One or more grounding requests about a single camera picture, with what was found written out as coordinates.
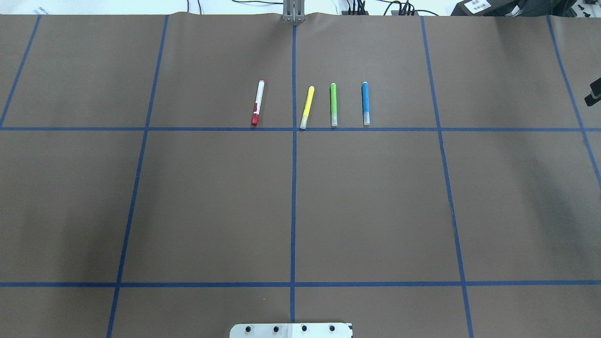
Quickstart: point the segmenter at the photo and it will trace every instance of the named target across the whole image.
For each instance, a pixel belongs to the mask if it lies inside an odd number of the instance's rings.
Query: silver clamp
[[[301,23],[305,21],[305,0],[284,0],[284,14],[286,22]]]

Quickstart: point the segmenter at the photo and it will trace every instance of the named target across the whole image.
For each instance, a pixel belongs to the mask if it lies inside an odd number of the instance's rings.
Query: green marker
[[[332,111],[332,127],[338,126],[338,98],[336,97],[336,84],[330,85],[330,106]]]

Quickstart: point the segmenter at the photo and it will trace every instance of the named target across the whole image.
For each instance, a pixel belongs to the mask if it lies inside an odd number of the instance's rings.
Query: horizontal blue line
[[[0,127],[0,131],[222,131],[222,132],[290,132],[294,128],[246,127]],[[601,132],[601,128],[585,128],[587,132]],[[436,132],[438,128],[307,128],[308,132]],[[463,128],[442,127],[443,132],[580,132],[580,128]]]
[[[460,281],[301,281],[296,287],[425,287],[461,286]]]
[[[520,285],[601,285],[601,280],[495,280],[467,281],[467,286],[520,286]]]
[[[0,281],[0,287],[115,287],[115,283]]]
[[[601,285],[601,280],[492,280],[466,281],[467,286],[544,286],[544,285]],[[0,287],[115,287],[116,283],[87,282],[0,282]],[[235,288],[235,287],[290,287],[287,281],[256,281],[240,283],[121,283],[121,287],[195,287],[195,288]],[[433,287],[461,286],[461,281],[300,281],[295,287]]]

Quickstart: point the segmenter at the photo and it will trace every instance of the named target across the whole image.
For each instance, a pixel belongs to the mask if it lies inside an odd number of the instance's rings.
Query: red and white marker
[[[259,80],[259,87],[257,88],[257,98],[255,99],[255,110],[252,112],[253,126],[256,126],[259,122],[259,112],[261,111],[261,100],[263,100],[263,88],[265,88],[265,80]]]

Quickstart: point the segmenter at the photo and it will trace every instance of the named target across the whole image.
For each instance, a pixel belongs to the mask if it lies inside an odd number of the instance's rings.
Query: blue grid line
[[[6,114],[8,113],[8,107],[10,106],[10,102],[13,100],[14,90],[17,88],[17,83],[19,83],[19,78],[21,77],[21,71],[23,71],[23,66],[25,65],[25,60],[27,60],[27,55],[29,55],[29,50],[31,49],[31,45],[34,42],[35,33],[37,32],[38,26],[40,26],[41,15],[38,15],[37,20],[35,21],[34,30],[31,32],[31,36],[29,37],[29,42],[27,43],[27,48],[25,48],[25,53],[23,54],[23,58],[21,59],[21,64],[19,64],[19,69],[17,70],[17,75],[14,76],[13,86],[10,88],[10,92],[6,99],[6,104],[4,105],[4,110],[2,111],[2,117],[0,117],[0,127],[4,124],[4,119],[6,118]]]
[[[474,280],[474,281],[297,281],[295,287],[459,287],[459,286],[576,286],[601,285],[601,280]],[[252,282],[130,282],[121,283],[126,288],[241,288],[241,287],[290,287],[287,281]],[[0,282],[0,287],[116,287],[117,283],[90,282],[44,282],[8,281]]]
[[[129,206],[129,214],[127,216],[127,225],[125,228],[125,236],[123,238],[123,248],[121,249],[121,259],[119,261],[119,270],[117,272],[117,285],[115,285],[115,293],[113,294],[113,302],[111,307],[111,316],[109,317],[109,324],[106,330],[106,337],[110,338],[112,335],[112,328],[115,322],[115,314],[117,312],[117,303],[119,300],[119,291],[121,279],[123,278],[123,266],[125,265],[125,256],[127,253],[127,243],[129,241],[129,233],[132,228],[132,220],[133,220],[133,210],[136,205],[136,197],[138,194],[138,185],[140,182],[140,172],[142,171],[142,163],[144,162],[144,152],[146,150],[146,141],[148,140],[148,127],[150,126],[150,117],[152,115],[152,107],[154,101],[154,94],[156,92],[156,83],[159,79],[159,70],[160,70],[160,61],[163,55],[163,47],[165,45],[165,36],[167,33],[167,24],[169,23],[169,16],[165,16],[165,21],[163,23],[163,33],[160,38],[160,46],[159,46],[159,55],[156,60],[156,68],[154,70],[154,79],[152,85],[152,91],[150,93],[150,100],[148,102],[148,113],[146,114],[146,130],[144,132],[144,137],[142,138],[142,146],[140,147],[140,156],[138,158],[138,168],[136,169],[136,179],[133,183],[133,191],[132,191],[132,201]]]
[[[296,282],[296,25],[292,26],[292,199],[290,215],[290,322],[294,323],[296,300],[294,283]]]
[[[307,128],[307,132],[581,132],[581,128],[470,128],[470,127],[375,127]],[[0,131],[214,131],[214,132],[291,132],[289,127],[0,127]],[[601,132],[601,128],[584,128]]]
[[[441,148],[442,168],[445,174],[445,183],[447,185],[447,197],[449,207],[451,208],[451,218],[453,220],[453,232],[455,237],[455,250],[457,252],[457,263],[459,265],[459,277],[461,278],[463,291],[463,305],[465,306],[465,317],[468,325],[468,334],[470,338],[474,338],[474,329],[472,327],[472,315],[469,309],[468,288],[465,284],[465,272],[463,270],[463,258],[461,255],[461,244],[459,242],[459,230],[457,229],[457,218],[455,216],[455,205],[453,203],[453,192],[451,191],[451,180],[449,178],[447,155],[445,153],[444,140],[442,138],[441,117],[438,112],[438,101],[436,100],[436,89],[434,86],[434,76],[432,74],[432,61],[430,59],[430,49],[428,47],[428,35],[426,33],[426,23],[424,17],[421,16],[421,31],[424,37],[424,49],[426,51],[426,63],[428,65],[428,76],[430,78],[430,91],[432,92],[432,104],[434,106],[434,115],[436,117],[436,127],[438,129],[438,143]]]
[[[553,40],[553,47],[555,48],[555,56],[557,56],[557,62],[560,66],[561,75],[563,76],[564,82],[566,83],[567,92],[570,95],[570,100],[572,101],[572,107],[574,107],[574,113],[576,114],[576,119],[578,120],[578,125],[580,126],[580,130],[582,132],[582,138],[584,139],[584,144],[587,147],[588,157],[591,159],[591,163],[593,165],[593,171],[595,172],[595,176],[597,177],[597,184],[599,185],[599,189],[601,189],[601,174],[599,174],[599,168],[597,167],[597,162],[595,161],[595,156],[593,155],[593,150],[591,149],[591,144],[588,142],[587,132],[584,129],[584,124],[582,122],[580,112],[578,111],[578,106],[576,105],[576,100],[574,99],[574,93],[572,92],[572,86],[570,86],[570,81],[567,79],[566,70],[563,66],[563,61],[561,61],[560,49],[557,46],[555,32],[553,31],[553,23],[551,23],[551,17],[549,15],[547,15],[547,24],[549,25],[549,32],[551,34],[551,40]]]

